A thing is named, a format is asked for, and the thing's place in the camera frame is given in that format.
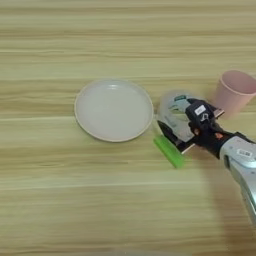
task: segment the green block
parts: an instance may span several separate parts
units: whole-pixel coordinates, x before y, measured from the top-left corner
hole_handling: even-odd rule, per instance
[[[175,168],[181,168],[184,165],[184,156],[164,135],[156,136],[154,138],[154,143]]]

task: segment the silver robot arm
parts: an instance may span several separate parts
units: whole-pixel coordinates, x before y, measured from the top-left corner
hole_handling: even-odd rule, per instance
[[[222,146],[220,159],[240,185],[248,212],[256,225],[256,144],[235,136]]]

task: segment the green object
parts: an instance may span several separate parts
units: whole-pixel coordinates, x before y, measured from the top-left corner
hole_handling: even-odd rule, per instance
[[[184,156],[164,135],[156,136],[154,143],[175,168],[181,168],[184,165]]]
[[[180,95],[174,98],[174,101],[178,101],[178,100],[185,100],[187,97],[186,95]]]

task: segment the plate rim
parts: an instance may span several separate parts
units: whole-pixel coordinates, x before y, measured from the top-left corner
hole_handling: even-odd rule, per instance
[[[135,136],[130,136],[130,137],[127,137],[125,139],[106,139],[106,137],[103,137],[103,136],[98,136],[98,135],[95,135],[95,133],[92,133],[91,131],[89,131],[88,129],[86,129],[80,122],[79,122],[79,118],[77,116],[77,102],[78,102],[78,99],[79,97],[81,96],[82,93],[84,93],[84,91],[87,91],[89,90],[90,88],[94,87],[94,86],[97,86],[98,84],[102,83],[102,82],[106,82],[106,81],[115,81],[115,82],[125,82],[127,83],[128,86],[131,86],[131,87],[136,87],[139,91],[142,92],[142,94],[147,98],[148,102],[150,103],[150,119],[149,119],[149,122],[147,123],[147,125],[145,125],[145,127],[143,129],[141,129],[141,131],[136,134]],[[126,141],[130,141],[130,140],[133,140],[137,137],[139,137],[140,135],[142,135],[149,127],[150,125],[152,124],[152,121],[153,121],[153,118],[154,118],[154,105],[153,105],[153,102],[151,100],[151,97],[150,95],[148,94],[148,92],[142,87],[142,86],[139,86],[129,80],[125,80],[125,79],[99,79],[99,80],[93,80],[91,81],[90,83],[88,83],[87,85],[85,85],[76,95],[76,99],[75,99],[75,102],[74,102],[74,112],[75,112],[75,118],[76,118],[76,121],[77,123],[79,124],[79,126],[85,131],[87,132],[89,135],[91,135],[92,137],[98,139],[98,140],[101,140],[101,141],[106,141],[106,142],[126,142]]]

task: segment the white plate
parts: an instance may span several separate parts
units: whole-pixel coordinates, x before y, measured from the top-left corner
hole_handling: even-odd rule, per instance
[[[153,105],[141,87],[122,80],[95,81],[75,102],[80,126],[105,141],[121,142],[141,135],[153,119]]]

